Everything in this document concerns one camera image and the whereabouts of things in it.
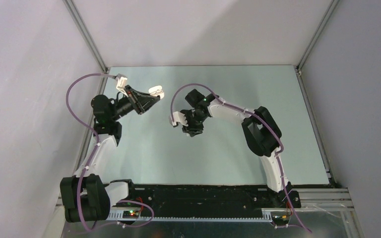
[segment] white bracket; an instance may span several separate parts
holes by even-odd
[[[231,123],[240,125],[245,118],[248,118],[248,117],[251,116],[251,115],[249,115],[247,113],[238,112],[238,111],[236,111],[236,110],[234,110],[232,108],[229,108],[229,107],[225,106],[224,103],[227,103],[227,104],[230,104],[230,105],[233,105],[233,106],[237,106],[239,108],[243,108],[243,107],[240,107],[240,106],[235,105],[233,103],[226,102],[222,98],[220,98],[220,100],[223,103],[220,103],[219,101],[214,100],[208,106],[208,112],[209,112],[209,114],[213,118],[224,119],[224,120],[227,120],[227,121],[229,121]],[[253,109],[246,109],[245,108],[245,112],[251,112],[251,113],[253,113],[254,110]]]
[[[262,162],[263,169],[266,173],[266,185],[275,192],[279,192],[284,189],[281,181],[280,167],[278,165],[277,159],[275,158],[275,152],[278,150],[280,150],[280,147],[276,148],[269,157],[260,156],[260,161]],[[285,185],[287,185],[288,178],[285,176],[284,168],[283,174]]]
[[[111,207],[115,206],[117,202],[125,199],[129,195],[126,182],[111,182],[105,189],[109,196]]]
[[[114,136],[109,134],[100,134],[100,145],[98,145],[97,151],[94,154],[94,157],[91,159],[89,166],[85,166],[87,163],[87,158],[82,162],[79,168],[75,171],[74,175],[78,178],[82,170],[85,168],[87,171],[84,176],[89,176],[90,174],[99,175],[103,183],[109,183],[109,180],[104,178],[103,172],[106,169],[107,162],[111,158],[111,155],[114,153],[117,143]]]
[[[181,112],[173,112],[173,118],[170,116],[169,121],[172,126],[177,126],[178,123],[188,126],[188,121],[186,120],[185,114]]]
[[[116,75],[116,89],[123,93],[125,96],[128,96],[127,93],[125,92],[125,86],[126,86],[126,83],[127,83],[127,77],[123,74],[118,74]]]

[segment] aluminum frame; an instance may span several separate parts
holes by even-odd
[[[72,16],[73,21],[75,22],[76,26],[78,27],[81,35],[83,36],[86,44],[90,48],[95,60],[97,61],[100,69],[102,72],[109,72],[110,68],[108,68],[104,60],[102,59],[97,46],[95,45],[89,31],[86,28],[86,25],[84,21],[81,18],[80,13],[78,12],[78,9],[76,8],[73,0],[63,0],[67,10]],[[320,132],[318,129],[317,121],[315,119],[314,112],[312,110],[312,105],[309,101],[309,97],[307,95],[305,86],[303,84],[301,69],[303,68],[304,64],[306,63],[307,58],[310,55],[310,52],[315,47],[315,44],[318,40],[318,38],[321,36],[326,24],[328,23],[330,17],[334,13],[336,7],[338,6],[339,0],[332,0],[325,15],[323,16],[318,28],[316,29],[314,35],[312,36],[312,39],[306,48],[302,58],[300,59],[300,62],[297,66],[295,66],[295,73],[297,76],[297,80],[300,85],[300,89],[303,94],[303,98],[306,104],[306,108],[309,114],[309,118],[311,120],[311,124],[314,130],[315,138],[318,143],[319,151],[326,169],[326,172],[328,173],[328,178],[330,179],[331,184],[335,184],[335,178],[332,174],[332,168],[330,166],[329,160],[327,158],[323,141],[320,136]],[[101,94],[104,92],[105,86],[106,86],[107,78],[103,78],[101,81],[101,84],[98,89],[98,93]],[[93,124],[93,114],[90,115],[90,118],[88,120],[88,124],[92,126]],[[85,159],[85,156],[88,151],[88,146],[91,141],[91,132],[87,131],[84,134],[82,144],[81,144],[81,152],[77,158],[76,167],[78,168],[80,162]],[[299,188],[297,189],[300,195],[300,200],[302,207],[296,209],[298,212],[340,212],[341,219],[344,222],[344,226],[346,229],[347,236],[349,238],[363,238],[364,235],[361,231],[360,225],[358,223],[357,215],[354,210],[353,203],[351,201],[350,194],[348,192],[348,189],[346,188]],[[56,207],[62,206],[62,199],[61,197],[58,198]],[[270,212],[283,212],[285,209],[281,208],[267,208],[263,209],[264,212],[270,213]],[[174,219],[164,218],[163,221],[174,221]]]

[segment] black base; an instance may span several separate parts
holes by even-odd
[[[128,199],[139,200],[140,197],[151,206],[156,217],[258,218],[262,217],[262,208],[286,207],[287,200],[280,195],[266,185],[133,184]],[[298,192],[292,190],[290,197],[294,207],[300,208]],[[135,204],[118,206],[136,207]],[[141,215],[149,217],[151,213],[144,209]]]
[[[79,222],[76,189],[79,178],[72,176],[63,178],[60,184],[62,203],[65,207],[67,222]],[[81,196],[81,208],[86,221],[101,221],[107,219],[110,212],[110,200],[106,190],[97,175],[84,177],[81,191],[87,189],[87,194]]]

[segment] black joint housing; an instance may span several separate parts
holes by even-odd
[[[159,96],[151,96],[149,93],[138,92],[129,85],[125,86],[125,92],[133,109],[140,115],[148,111],[160,100]]]
[[[122,137],[122,124],[117,122],[110,122],[106,124],[94,123],[94,130],[97,134],[109,134],[115,137],[116,143],[119,145],[119,141]]]
[[[278,128],[268,109],[259,107],[254,113],[272,128],[278,138],[281,138],[281,130]],[[245,134],[246,143],[250,150],[256,155],[270,157],[271,153],[279,146],[279,144],[265,126],[262,126],[261,129],[258,128],[258,125],[260,124],[260,121],[254,116],[243,120],[242,128],[243,133]]]
[[[65,207],[67,222],[79,222],[76,190],[79,178],[73,176],[63,178],[60,184],[62,203]],[[110,212],[110,199],[100,180],[100,177],[91,174],[82,180],[81,191],[85,188],[86,195],[81,196],[81,208],[85,221],[102,221],[107,219]]]
[[[290,202],[293,204],[294,208],[301,208],[302,204],[300,202],[300,197],[298,191],[293,190],[293,186],[290,182],[285,186],[288,192],[288,196],[290,197]],[[275,207],[285,208],[287,206],[288,199],[285,196],[285,191],[281,190],[279,192],[275,192],[271,189],[270,191],[270,200],[274,204]]]
[[[204,96],[196,89],[193,89],[186,95],[185,100],[193,107],[193,110],[180,111],[185,114],[186,120],[188,121],[188,126],[182,127],[183,133],[189,134],[190,137],[202,134],[204,128],[203,122],[208,117],[211,117],[208,106],[214,99],[214,95]]]

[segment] red wire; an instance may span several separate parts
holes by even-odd
[[[290,206],[290,203],[289,202],[287,202],[287,208]],[[288,210],[287,210],[288,211]],[[292,214],[293,214],[293,210],[292,209],[290,209],[290,211],[291,211],[291,213],[290,213],[290,215],[289,216],[291,216]]]
[[[141,197],[138,197],[138,200],[139,200],[141,203],[144,203],[144,202],[142,201],[142,198],[141,198]],[[142,210],[144,210],[144,206],[141,206],[141,210],[140,210],[139,212],[142,212]]]

